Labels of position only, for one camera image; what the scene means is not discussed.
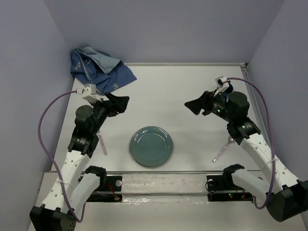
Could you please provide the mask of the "blue cloth placemat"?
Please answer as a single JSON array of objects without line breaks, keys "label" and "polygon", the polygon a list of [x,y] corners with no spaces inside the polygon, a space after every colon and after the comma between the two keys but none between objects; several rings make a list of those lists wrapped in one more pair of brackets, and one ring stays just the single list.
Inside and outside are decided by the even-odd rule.
[{"label": "blue cloth placemat", "polygon": [[70,52],[71,75],[82,84],[94,84],[97,93],[104,95],[137,80],[120,59],[90,46]]}]

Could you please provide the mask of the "pink handled fork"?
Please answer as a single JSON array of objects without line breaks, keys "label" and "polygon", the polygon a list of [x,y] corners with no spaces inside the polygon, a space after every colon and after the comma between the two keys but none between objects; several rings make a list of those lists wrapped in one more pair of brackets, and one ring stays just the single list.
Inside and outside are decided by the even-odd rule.
[{"label": "pink handled fork", "polygon": [[103,138],[102,138],[102,135],[100,132],[97,133],[97,136],[99,138],[99,141],[101,143],[101,146],[102,146],[102,150],[103,150],[103,153],[104,155],[107,155],[107,150],[106,150],[106,147],[105,147],[105,144],[104,144],[104,141],[103,141]]}]

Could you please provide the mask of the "pink handled spoon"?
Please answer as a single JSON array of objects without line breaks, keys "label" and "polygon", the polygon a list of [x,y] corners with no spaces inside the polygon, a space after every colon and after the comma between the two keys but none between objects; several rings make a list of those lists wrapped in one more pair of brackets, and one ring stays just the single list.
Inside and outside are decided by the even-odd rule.
[{"label": "pink handled spoon", "polygon": [[223,145],[221,150],[218,152],[218,154],[213,158],[212,162],[215,163],[217,160],[223,155],[223,153],[226,151],[226,149],[229,147],[230,144],[235,143],[235,140],[229,136],[228,141],[226,144]]}]

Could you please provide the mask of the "green ceramic plate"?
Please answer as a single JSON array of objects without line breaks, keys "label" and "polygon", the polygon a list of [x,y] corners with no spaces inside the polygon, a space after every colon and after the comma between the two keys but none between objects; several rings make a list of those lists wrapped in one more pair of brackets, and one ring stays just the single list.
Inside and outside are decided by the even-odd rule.
[{"label": "green ceramic plate", "polygon": [[164,129],[147,126],[134,133],[129,143],[129,150],[132,158],[139,165],[157,168],[172,156],[173,140]]}]

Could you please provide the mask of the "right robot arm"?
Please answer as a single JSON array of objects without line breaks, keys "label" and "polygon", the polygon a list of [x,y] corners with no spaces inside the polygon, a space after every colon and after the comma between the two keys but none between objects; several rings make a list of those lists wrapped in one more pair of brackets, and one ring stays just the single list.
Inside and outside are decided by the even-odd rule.
[{"label": "right robot arm", "polygon": [[231,165],[223,170],[221,177],[225,188],[239,187],[251,193],[256,208],[266,208],[278,222],[307,211],[308,182],[301,181],[272,153],[260,129],[248,117],[250,104],[245,94],[235,91],[224,98],[205,91],[184,105],[195,115],[215,114],[227,121],[229,135],[265,176],[262,180],[240,164]]}]

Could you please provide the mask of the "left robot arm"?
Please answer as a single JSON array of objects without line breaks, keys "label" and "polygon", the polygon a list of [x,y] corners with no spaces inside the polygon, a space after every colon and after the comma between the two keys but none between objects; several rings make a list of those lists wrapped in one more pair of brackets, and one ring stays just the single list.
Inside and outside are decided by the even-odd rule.
[{"label": "left robot arm", "polygon": [[75,112],[75,128],[62,167],[53,160],[58,177],[40,206],[30,211],[31,222],[37,231],[73,231],[84,218],[88,198],[106,186],[105,168],[86,165],[99,142],[97,133],[108,117],[124,113],[128,96],[106,93],[106,100],[94,93],[76,90],[87,105]]}]

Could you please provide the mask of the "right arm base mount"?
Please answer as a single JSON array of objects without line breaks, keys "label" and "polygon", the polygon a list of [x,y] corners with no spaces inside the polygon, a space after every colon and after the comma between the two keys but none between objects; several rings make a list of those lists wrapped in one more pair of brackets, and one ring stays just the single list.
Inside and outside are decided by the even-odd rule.
[{"label": "right arm base mount", "polygon": [[253,201],[251,193],[238,186],[229,186],[222,175],[207,175],[205,189],[209,202]]}]

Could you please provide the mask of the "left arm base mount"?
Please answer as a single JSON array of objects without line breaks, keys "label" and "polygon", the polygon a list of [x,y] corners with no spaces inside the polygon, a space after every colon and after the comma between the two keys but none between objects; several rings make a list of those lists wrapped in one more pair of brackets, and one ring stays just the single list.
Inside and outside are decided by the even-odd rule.
[{"label": "left arm base mount", "polygon": [[105,182],[101,182],[99,187],[90,195],[87,202],[120,203],[122,202],[121,175],[107,175]]}]

